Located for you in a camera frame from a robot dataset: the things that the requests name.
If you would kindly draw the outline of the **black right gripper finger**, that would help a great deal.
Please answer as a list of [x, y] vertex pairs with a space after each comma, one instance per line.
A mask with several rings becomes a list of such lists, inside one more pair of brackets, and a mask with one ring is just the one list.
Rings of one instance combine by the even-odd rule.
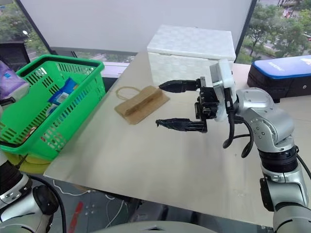
[[207, 123], [203, 121], [191, 121], [187, 118], [158, 119], [155, 121], [157, 126], [181, 132], [200, 132], [207, 133]]
[[172, 80], [160, 84], [159, 89], [171, 93], [183, 93], [186, 91], [196, 91], [201, 87], [200, 80]]

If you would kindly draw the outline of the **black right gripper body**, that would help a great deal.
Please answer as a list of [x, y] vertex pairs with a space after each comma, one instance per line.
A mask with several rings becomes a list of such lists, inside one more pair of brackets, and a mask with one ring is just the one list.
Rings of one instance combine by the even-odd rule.
[[199, 97], [195, 103], [196, 119], [199, 119], [199, 132], [207, 132], [207, 120], [215, 119], [218, 111], [218, 98], [213, 87], [206, 86], [205, 77], [196, 80], [199, 88]]

